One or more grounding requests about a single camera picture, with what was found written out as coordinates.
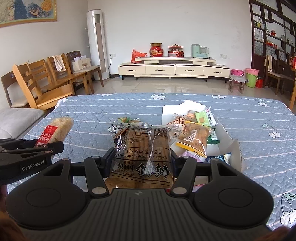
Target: diamond-shaped label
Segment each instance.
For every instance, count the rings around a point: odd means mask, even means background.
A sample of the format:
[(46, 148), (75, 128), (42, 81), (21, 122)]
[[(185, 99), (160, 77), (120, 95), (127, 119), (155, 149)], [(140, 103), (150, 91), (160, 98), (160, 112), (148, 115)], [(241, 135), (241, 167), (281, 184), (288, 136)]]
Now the diamond-shaped label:
[(140, 176), (144, 176), (144, 172), (145, 172), (145, 166), (144, 164), (141, 162), (141, 164), (136, 168), (137, 172), (139, 173)]
[(170, 170), (168, 169), (167, 165), (165, 164), (162, 169), (162, 175), (166, 179), (170, 174)]
[(151, 177), (151, 175), (155, 172), (155, 168), (151, 164), (151, 162), (145, 167), (144, 174), (148, 177)]
[(154, 174), (157, 178), (159, 178), (162, 174), (162, 169), (161, 166), (159, 164), (157, 164), (157, 166), (155, 167), (155, 171)]

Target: white standing air conditioner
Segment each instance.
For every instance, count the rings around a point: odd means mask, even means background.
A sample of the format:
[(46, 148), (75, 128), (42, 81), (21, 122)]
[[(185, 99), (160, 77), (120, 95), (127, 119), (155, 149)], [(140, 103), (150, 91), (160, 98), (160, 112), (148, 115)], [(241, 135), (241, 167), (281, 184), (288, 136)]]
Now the white standing air conditioner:
[(104, 35), (103, 12), (100, 9), (90, 10), (86, 14), (89, 33), (89, 47), (92, 65), (101, 66), (103, 80), (109, 78), (108, 59)]

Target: flower painting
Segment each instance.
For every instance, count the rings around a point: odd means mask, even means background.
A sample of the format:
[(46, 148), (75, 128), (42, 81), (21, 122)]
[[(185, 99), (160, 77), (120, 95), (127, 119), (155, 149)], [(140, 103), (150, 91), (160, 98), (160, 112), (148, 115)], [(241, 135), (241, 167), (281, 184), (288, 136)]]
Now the flower painting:
[(56, 0), (0, 0), (0, 27), (56, 20)]

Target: tile floor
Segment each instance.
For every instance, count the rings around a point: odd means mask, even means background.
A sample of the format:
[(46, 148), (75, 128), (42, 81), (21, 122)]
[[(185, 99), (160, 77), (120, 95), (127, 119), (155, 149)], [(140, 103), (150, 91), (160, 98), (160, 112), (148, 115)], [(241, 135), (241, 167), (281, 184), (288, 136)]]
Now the tile floor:
[[(244, 94), (238, 91), (235, 86), (234, 91), (231, 93), (228, 90), (227, 84), (219, 79), (204, 79), (197, 78), (167, 78), (167, 77), (139, 77), (135, 80), (134, 77), (126, 77), (124, 80), (121, 78), (114, 78), (104, 80), (104, 87), (102, 88), (99, 81), (94, 81), (95, 94), (104, 93), (202, 93), (214, 95), (238, 95), (259, 97), (267, 99), (280, 100), (286, 105), (289, 105), (288, 93), (287, 95), (275, 95), (273, 88), (250, 88), (245, 87)], [(84, 90), (79, 89), (77, 94), (84, 94)], [(294, 105), (293, 113), (296, 113), (296, 105)]]

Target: drawer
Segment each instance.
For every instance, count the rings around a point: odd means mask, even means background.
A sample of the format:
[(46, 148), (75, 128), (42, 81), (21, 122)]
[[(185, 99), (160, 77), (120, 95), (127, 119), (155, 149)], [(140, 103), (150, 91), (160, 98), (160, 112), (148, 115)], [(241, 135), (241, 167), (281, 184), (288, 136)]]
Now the drawer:
[(129, 75), (129, 74), (146, 74), (145, 65), (135, 65), (135, 66), (119, 66), (119, 75)]
[(205, 75), (216, 76), (222, 78), (229, 78), (230, 69), (205, 67)]
[(204, 66), (176, 65), (176, 74), (204, 75)]
[(174, 65), (146, 65), (146, 74), (175, 74)]

